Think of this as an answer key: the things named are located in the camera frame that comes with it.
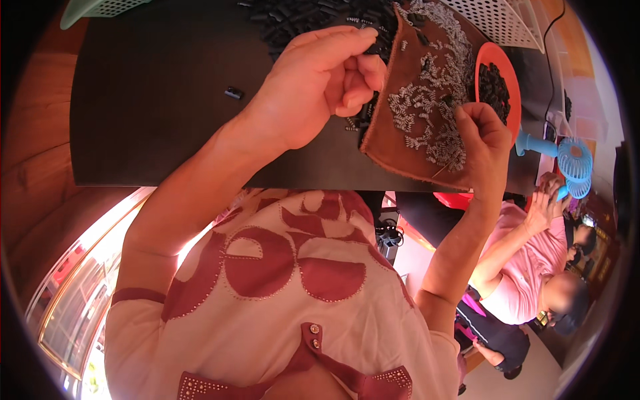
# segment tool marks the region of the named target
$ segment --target glass display case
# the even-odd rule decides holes
[[[125,233],[153,190],[135,191],[82,234],[51,268],[27,308],[26,321],[38,345],[59,370],[61,386],[76,399],[109,398],[106,381],[99,383],[104,356],[95,352],[104,351],[104,321]]]

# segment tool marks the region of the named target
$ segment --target black cable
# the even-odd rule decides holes
[[[554,127],[554,130],[556,131],[557,134],[557,128],[554,125],[553,122],[547,120],[547,114],[549,112],[549,108],[551,108],[551,103],[554,101],[554,94],[556,92],[556,86],[554,85],[554,75],[553,72],[551,71],[551,61],[549,61],[549,52],[547,51],[547,33],[549,33],[549,31],[551,30],[551,27],[562,17],[564,17],[564,12],[566,11],[566,0],[562,1],[562,13],[560,15],[558,15],[553,21],[551,21],[551,23],[549,24],[549,26],[547,27],[547,30],[545,31],[545,34],[542,36],[542,43],[545,47],[545,55],[547,56],[547,66],[549,67],[549,77],[551,78],[551,98],[549,99],[549,104],[547,104],[547,110],[545,111],[545,121],[550,123],[552,127]]]

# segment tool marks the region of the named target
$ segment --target black pants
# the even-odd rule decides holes
[[[373,220],[380,217],[380,208],[385,192],[357,192],[373,214]],[[435,248],[456,226],[464,211],[451,209],[440,203],[433,193],[396,192],[396,205],[400,215],[407,220],[420,235]]]

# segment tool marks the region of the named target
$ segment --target fingernail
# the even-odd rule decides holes
[[[360,35],[360,37],[368,39],[378,36],[378,31],[375,28],[368,27],[358,31],[358,34]]]
[[[453,110],[453,112],[456,115],[456,118],[461,121],[466,120],[469,117],[465,110],[463,110],[460,106],[456,106],[456,109]]]

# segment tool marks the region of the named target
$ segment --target red bowl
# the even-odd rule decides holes
[[[507,128],[511,131],[511,146],[516,142],[518,137],[518,131],[520,130],[520,119],[522,117],[522,107],[520,103],[520,86],[518,85],[518,78],[516,72],[513,70],[513,66],[509,61],[509,58],[504,51],[493,42],[486,42],[480,47],[478,51],[478,57],[476,58],[476,74],[475,87],[476,87],[476,101],[480,101],[480,91],[478,90],[478,73],[480,72],[480,64],[485,64],[487,67],[490,63],[494,63],[500,70],[500,76],[504,78],[504,82],[509,90],[509,104],[511,105],[511,111],[507,116]]]

